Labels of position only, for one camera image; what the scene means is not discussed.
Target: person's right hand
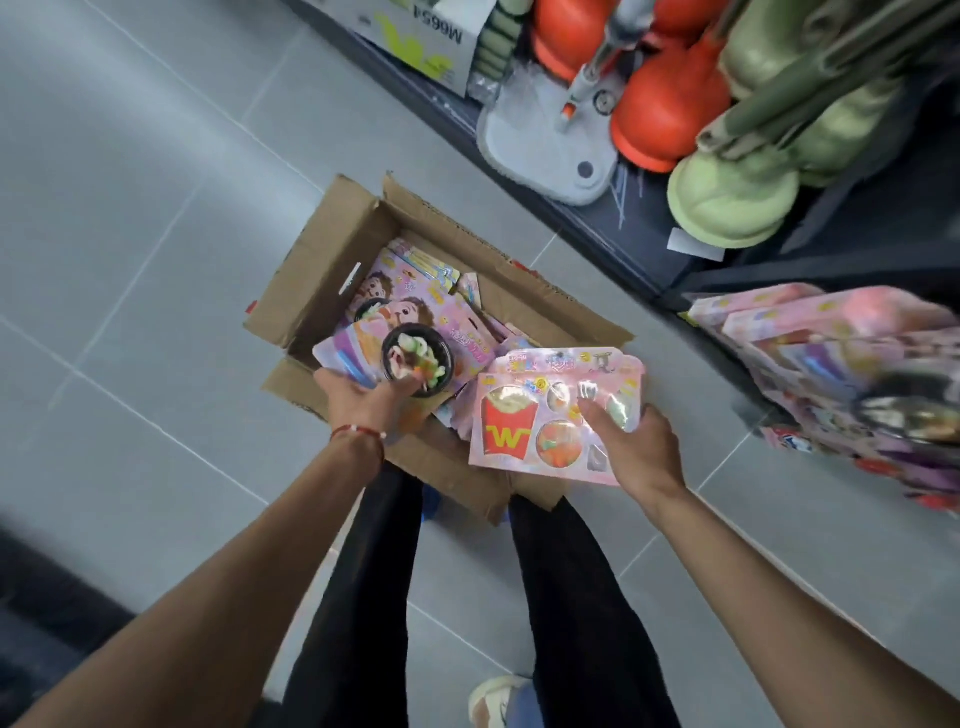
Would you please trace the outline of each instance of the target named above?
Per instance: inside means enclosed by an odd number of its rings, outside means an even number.
[[[663,505],[686,492],[680,443],[670,421],[652,404],[644,407],[639,427],[624,432],[593,400],[580,399],[584,419],[600,436],[620,487],[661,528]]]

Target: black pants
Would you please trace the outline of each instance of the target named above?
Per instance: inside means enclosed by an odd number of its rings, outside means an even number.
[[[422,484],[384,466],[294,666],[281,725],[407,725],[406,602],[421,507]],[[679,726],[650,638],[573,506],[547,513],[515,497],[510,516],[547,728]]]

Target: bracelet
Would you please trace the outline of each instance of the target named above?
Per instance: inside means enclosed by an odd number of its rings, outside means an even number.
[[[374,440],[376,440],[377,447],[380,450],[380,462],[382,463],[387,459],[387,453],[383,448],[383,441],[387,439],[386,432],[377,432],[375,429],[362,427],[360,425],[340,425],[330,433],[330,440],[332,441],[333,438],[335,438],[341,432],[360,432],[364,435],[370,435]]]

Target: tiled floor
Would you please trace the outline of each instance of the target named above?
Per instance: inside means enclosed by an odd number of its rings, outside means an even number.
[[[806,588],[960,692],[960,528],[750,432],[743,401],[277,0],[0,0],[0,522],[134,610],[282,491],[324,425],[258,387],[241,329],[333,175],[397,177],[636,334],[692,487]],[[690,728],[777,720],[666,543],[622,493],[571,500],[660,650]],[[281,649],[282,694],[336,553]],[[507,528],[454,506],[410,593],[416,726],[466,724],[533,664]]]

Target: cardboard box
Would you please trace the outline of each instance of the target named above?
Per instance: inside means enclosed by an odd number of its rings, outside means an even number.
[[[398,235],[460,271],[475,271],[484,309],[545,347],[620,347],[633,338],[492,245],[465,230],[389,175],[383,198],[338,177],[274,274],[244,326],[286,351],[263,389],[320,418],[324,392],[313,380],[314,345],[337,326],[380,250]],[[552,509],[565,480],[468,464],[469,445],[429,418],[387,448],[387,458],[496,524],[514,493]]]
[[[467,95],[477,38],[496,0],[308,0],[438,84]]]

